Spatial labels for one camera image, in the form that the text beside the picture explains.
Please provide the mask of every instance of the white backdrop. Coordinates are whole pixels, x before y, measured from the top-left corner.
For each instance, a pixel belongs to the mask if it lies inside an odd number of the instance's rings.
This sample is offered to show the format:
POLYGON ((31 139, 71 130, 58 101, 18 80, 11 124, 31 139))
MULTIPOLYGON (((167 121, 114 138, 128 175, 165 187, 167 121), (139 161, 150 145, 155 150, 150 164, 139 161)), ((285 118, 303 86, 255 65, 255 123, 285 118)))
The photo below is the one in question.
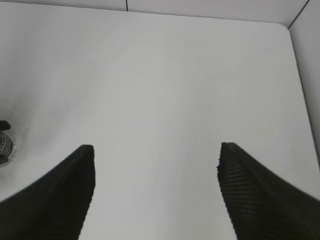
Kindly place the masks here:
POLYGON ((320 149, 320 1, 312 0, 290 31, 309 110, 313 134, 320 149))
MULTIPOLYGON (((293 21, 307 0, 127 0, 128 10, 280 23, 293 21)), ((126 10, 126 0, 5 0, 58 6, 126 10)))
POLYGON ((280 24, 0 3, 1 114, 22 141, 0 200, 81 144, 83 240, 234 240, 221 142, 320 199, 293 46, 280 24))

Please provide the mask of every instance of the small metal object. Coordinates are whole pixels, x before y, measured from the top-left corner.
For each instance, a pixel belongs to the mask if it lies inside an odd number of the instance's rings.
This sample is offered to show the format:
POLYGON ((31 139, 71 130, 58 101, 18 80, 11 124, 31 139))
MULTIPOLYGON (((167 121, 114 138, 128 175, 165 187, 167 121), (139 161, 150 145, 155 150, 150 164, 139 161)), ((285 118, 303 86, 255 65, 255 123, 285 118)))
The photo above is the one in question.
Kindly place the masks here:
POLYGON ((14 149, 15 144, 10 137, 5 135, 3 132, 0 132, 0 165, 9 162, 14 149))

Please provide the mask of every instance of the ribbed rubber pad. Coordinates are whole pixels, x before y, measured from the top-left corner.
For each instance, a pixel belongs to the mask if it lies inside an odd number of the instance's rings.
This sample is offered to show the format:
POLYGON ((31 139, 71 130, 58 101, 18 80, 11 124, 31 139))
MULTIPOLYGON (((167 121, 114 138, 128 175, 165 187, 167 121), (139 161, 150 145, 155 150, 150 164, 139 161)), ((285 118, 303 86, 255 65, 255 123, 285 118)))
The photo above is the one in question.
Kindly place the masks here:
POLYGON ((83 145, 35 183, 0 202, 1 240, 77 240, 96 185, 83 145))
POLYGON ((238 240, 320 240, 320 202, 234 143, 221 146, 218 180, 238 240))

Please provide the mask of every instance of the black and silver object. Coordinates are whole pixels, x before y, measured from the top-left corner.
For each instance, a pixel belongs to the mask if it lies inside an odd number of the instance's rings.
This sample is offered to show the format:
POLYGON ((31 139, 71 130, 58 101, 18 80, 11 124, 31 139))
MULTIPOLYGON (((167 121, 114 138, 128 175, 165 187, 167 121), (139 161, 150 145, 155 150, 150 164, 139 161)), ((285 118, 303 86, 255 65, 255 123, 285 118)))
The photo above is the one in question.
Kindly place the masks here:
POLYGON ((2 131, 11 128, 7 121, 0 121, 0 167, 6 166, 15 155, 16 145, 12 139, 2 131))

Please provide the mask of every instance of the white table surface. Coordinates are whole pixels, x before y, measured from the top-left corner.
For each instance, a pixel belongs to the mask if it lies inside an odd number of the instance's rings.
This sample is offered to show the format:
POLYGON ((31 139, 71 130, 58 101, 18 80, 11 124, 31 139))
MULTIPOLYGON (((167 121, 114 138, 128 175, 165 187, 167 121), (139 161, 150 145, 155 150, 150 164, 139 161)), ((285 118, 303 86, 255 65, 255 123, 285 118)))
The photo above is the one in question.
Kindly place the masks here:
POLYGON ((1 115, 20 141, 1 199, 92 144, 81 240, 235 240, 221 142, 320 198, 284 26, 0 3, 0 33, 1 115))

